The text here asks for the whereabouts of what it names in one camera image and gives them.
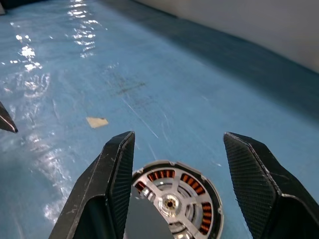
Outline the small beige tape piece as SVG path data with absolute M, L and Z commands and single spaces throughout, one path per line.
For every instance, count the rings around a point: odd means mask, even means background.
M 99 128 L 109 124 L 105 118 L 86 117 L 86 121 L 91 128 Z

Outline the blue plastic table cover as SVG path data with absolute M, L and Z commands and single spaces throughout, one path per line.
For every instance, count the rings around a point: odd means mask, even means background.
M 268 146 L 319 202 L 319 75 L 259 46 L 131 0 L 49 0 L 0 16 L 0 239 L 48 239 L 75 181 L 113 136 L 134 169 L 183 162 L 249 239 L 223 143 Z M 91 128 L 86 117 L 105 118 Z

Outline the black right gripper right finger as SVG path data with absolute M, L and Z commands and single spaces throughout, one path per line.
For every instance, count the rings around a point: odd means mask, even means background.
M 269 148 L 244 135 L 223 136 L 238 205 L 253 239 L 319 239 L 319 204 Z

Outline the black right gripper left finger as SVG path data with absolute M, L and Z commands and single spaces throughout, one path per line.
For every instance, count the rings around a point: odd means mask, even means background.
M 77 179 L 48 239 L 123 239 L 135 133 L 112 137 Z

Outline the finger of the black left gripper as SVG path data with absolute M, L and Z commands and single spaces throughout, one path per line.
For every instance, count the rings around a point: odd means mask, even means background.
M 17 133 L 18 129 L 4 105 L 0 102 L 0 129 Z

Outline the silver motor housing copper windings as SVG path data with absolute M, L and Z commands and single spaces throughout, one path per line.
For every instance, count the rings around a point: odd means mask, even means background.
M 159 160 L 135 171 L 132 185 L 156 207 L 174 239 L 220 239 L 221 198 L 198 170 Z

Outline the white curtain sheet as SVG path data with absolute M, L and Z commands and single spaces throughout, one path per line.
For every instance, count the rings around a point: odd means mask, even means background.
M 319 0 L 135 0 L 240 37 L 319 73 Z

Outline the silver spoked rotor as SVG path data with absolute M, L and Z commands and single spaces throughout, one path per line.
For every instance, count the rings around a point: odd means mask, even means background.
M 213 221 L 212 199 L 193 176 L 159 170 L 141 176 L 133 185 L 163 216 L 174 239 L 208 239 Z

